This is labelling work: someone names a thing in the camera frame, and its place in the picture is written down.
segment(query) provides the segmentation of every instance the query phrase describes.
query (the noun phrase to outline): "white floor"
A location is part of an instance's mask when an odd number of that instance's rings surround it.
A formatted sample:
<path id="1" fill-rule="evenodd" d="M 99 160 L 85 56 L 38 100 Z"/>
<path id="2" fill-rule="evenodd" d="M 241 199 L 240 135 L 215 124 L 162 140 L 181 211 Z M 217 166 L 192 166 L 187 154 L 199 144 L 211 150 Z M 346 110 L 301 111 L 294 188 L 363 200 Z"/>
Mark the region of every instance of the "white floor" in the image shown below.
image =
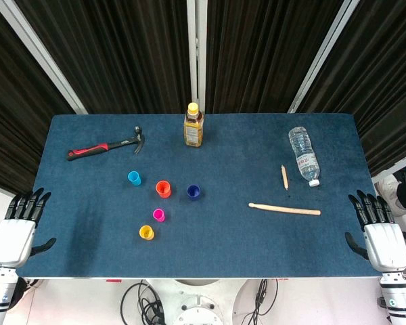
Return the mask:
<path id="1" fill-rule="evenodd" d="M 10 199 L 0 194 L 0 220 Z M 406 216 L 399 221 L 406 229 Z M 132 283 L 135 281 L 46 280 L 8 312 L 5 324 L 119 325 L 122 324 L 120 299 Z M 270 281 L 262 310 L 270 304 L 274 286 L 275 281 Z M 239 293 L 234 307 L 235 325 L 241 324 L 244 315 L 253 310 L 257 287 L 258 280 L 249 280 Z M 377 278 L 283 279 L 279 281 L 277 302 L 272 311 L 261 318 L 261 324 L 387 324 L 385 310 L 376 305 L 379 296 Z M 125 318 L 129 325 L 141 323 L 135 292 L 125 301 Z"/>

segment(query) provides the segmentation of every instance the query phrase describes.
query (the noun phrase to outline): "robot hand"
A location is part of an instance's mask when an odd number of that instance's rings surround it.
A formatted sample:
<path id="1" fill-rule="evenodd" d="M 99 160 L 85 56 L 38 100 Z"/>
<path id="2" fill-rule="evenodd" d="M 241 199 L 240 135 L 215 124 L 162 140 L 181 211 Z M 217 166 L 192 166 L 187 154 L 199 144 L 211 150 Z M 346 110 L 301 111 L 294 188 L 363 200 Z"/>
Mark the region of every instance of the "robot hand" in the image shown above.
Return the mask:
<path id="1" fill-rule="evenodd" d="M 362 204 L 349 195 L 363 230 L 366 249 L 354 241 L 351 233 L 345 233 L 349 247 L 370 261 L 377 271 L 383 272 L 380 287 L 393 325 L 406 325 L 406 244 L 403 233 L 394 222 L 391 210 L 383 198 L 375 198 L 357 191 Z"/>
<path id="2" fill-rule="evenodd" d="M 12 297 L 18 282 L 16 268 L 23 266 L 30 256 L 50 249 L 55 238 L 44 245 L 32 247 L 35 230 L 43 207 L 51 193 L 39 199 L 43 188 L 35 193 L 16 195 L 9 204 L 5 219 L 0 223 L 0 324 L 6 311 L 14 304 Z"/>

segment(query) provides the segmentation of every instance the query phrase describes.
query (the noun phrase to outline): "pink cup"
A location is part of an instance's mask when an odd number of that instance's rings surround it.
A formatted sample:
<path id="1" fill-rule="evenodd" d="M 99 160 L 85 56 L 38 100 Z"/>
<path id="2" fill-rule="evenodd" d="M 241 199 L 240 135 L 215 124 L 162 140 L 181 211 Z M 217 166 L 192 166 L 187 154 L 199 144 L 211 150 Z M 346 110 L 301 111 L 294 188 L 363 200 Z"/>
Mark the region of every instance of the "pink cup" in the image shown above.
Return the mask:
<path id="1" fill-rule="evenodd" d="M 164 222 L 164 220 L 165 220 L 164 210 L 162 210 L 162 209 L 156 209 L 156 210 L 154 211 L 153 216 L 154 216 L 154 219 L 155 219 L 157 222 Z"/>

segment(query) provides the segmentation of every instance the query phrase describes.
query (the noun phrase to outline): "black curtain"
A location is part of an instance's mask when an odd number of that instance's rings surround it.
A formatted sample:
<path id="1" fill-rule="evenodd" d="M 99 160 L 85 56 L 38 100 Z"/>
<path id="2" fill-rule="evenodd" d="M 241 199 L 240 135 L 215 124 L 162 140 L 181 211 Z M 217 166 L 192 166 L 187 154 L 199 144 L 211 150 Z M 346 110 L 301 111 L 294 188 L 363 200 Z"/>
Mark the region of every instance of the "black curtain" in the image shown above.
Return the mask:
<path id="1" fill-rule="evenodd" d="M 72 113 L 0 14 L 0 187 L 32 189 L 52 116 Z"/>
<path id="2" fill-rule="evenodd" d="M 185 112 L 185 0 L 17 3 L 89 113 Z"/>
<path id="3" fill-rule="evenodd" d="M 406 156 L 406 1 L 359 2 L 298 112 L 353 114 L 372 175 Z"/>
<path id="4" fill-rule="evenodd" d="M 287 112 L 342 1 L 209 0 L 207 112 Z"/>

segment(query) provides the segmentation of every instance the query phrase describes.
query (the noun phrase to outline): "wooden stick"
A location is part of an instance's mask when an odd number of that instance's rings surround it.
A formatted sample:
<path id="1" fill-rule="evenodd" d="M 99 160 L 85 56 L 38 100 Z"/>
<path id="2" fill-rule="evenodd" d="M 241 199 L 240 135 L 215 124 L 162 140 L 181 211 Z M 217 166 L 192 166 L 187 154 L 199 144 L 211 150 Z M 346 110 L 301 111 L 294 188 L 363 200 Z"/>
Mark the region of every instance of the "wooden stick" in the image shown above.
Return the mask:
<path id="1" fill-rule="evenodd" d="M 248 203 L 248 206 L 250 208 L 256 208 L 267 211 L 296 213 L 299 215 L 320 215 L 320 210 L 295 209 L 295 208 L 277 207 L 275 205 L 254 204 L 254 203 Z"/>
<path id="2" fill-rule="evenodd" d="M 289 189 L 289 183 L 287 182 L 286 168 L 284 167 L 284 165 L 281 165 L 281 174 L 283 175 L 284 188 L 287 191 Z"/>

